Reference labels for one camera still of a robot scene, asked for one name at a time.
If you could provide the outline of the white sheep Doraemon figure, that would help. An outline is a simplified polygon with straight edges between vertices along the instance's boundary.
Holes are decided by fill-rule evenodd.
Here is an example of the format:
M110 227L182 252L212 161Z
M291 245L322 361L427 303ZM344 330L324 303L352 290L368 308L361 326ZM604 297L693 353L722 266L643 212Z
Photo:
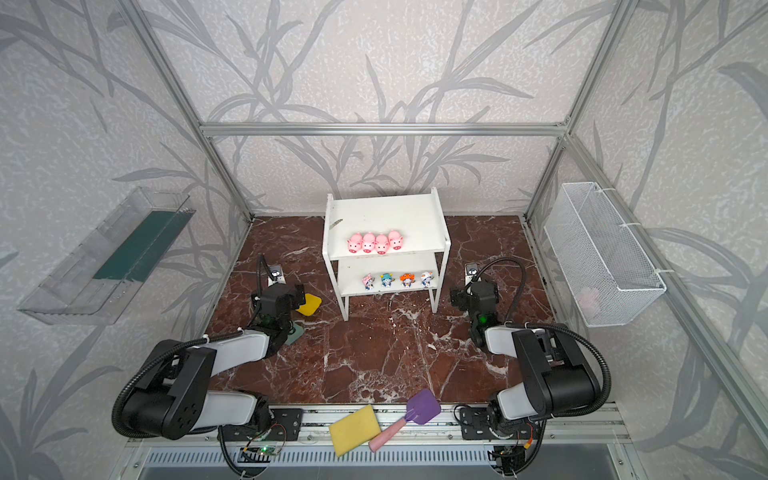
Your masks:
M433 279L434 274L431 271L425 271L421 274L420 277L421 285L425 288L429 288L432 286Z

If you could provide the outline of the teal Doraemon figure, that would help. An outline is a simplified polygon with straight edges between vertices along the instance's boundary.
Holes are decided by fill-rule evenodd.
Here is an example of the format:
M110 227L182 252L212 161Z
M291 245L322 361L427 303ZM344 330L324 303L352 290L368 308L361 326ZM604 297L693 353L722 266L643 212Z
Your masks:
M395 277L390 273L384 273L380 275L380 280L384 288L390 288L394 284Z

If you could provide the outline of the pink pig toy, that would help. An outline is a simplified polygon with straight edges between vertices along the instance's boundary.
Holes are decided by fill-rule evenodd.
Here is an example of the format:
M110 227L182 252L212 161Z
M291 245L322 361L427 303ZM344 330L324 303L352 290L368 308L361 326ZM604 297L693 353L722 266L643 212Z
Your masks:
M404 244L403 236L396 230L392 230L388 234L389 247L392 250L400 250Z
M376 248L375 251L379 255L385 255L389 251L389 242L388 242L388 236L381 234L376 237Z
M362 249L363 236L359 233L353 234L347 240L347 249L350 253L358 253Z
M366 233L362 239L362 251L372 253L376 248L376 236L373 233Z

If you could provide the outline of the pink hooded Doraemon figure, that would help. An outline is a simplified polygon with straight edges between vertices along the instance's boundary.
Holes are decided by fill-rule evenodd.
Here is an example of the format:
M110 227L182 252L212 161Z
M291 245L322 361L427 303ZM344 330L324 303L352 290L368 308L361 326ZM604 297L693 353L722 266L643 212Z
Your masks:
M367 274L363 278L363 286L366 291L374 291L376 289L376 276L373 274Z

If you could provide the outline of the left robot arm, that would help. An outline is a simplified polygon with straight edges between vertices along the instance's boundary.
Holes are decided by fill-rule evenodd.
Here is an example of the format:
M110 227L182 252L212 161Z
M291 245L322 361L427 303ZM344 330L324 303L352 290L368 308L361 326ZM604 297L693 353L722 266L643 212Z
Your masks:
M274 283L253 297L254 318L246 328L218 337L158 342L112 407L114 430L126 437L177 440L225 426L255 432L270 429L263 398L214 391L210 379L278 353L291 334L292 314L306 304L302 284Z

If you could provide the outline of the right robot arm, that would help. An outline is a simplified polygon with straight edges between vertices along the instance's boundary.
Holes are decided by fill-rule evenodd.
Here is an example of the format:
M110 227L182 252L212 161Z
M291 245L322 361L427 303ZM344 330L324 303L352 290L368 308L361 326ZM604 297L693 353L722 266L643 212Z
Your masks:
M559 323L512 321L522 299L515 291L507 314L497 312L500 292L485 277L490 268L512 264L527 281L523 265L511 257L484 266L465 266L465 285L450 292L451 305L468 315L469 335L476 347L517 361L521 382L494 394L489 401L492 420L538 422L556 417L578 417L599 410L612 388L609 366L601 352L585 337Z

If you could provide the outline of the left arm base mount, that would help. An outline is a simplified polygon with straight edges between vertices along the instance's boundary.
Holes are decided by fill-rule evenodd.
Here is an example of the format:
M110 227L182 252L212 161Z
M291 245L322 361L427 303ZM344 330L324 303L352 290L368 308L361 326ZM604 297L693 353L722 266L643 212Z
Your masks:
M304 411L301 408L262 408L245 425L222 427L226 442L298 440Z

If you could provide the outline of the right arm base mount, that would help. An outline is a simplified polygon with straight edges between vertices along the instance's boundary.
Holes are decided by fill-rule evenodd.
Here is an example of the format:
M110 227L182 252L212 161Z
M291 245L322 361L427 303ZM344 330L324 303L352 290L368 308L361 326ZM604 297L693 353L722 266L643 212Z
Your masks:
M452 414L464 440L528 441L536 432L525 419L506 419L496 401L486 406L457 404Z

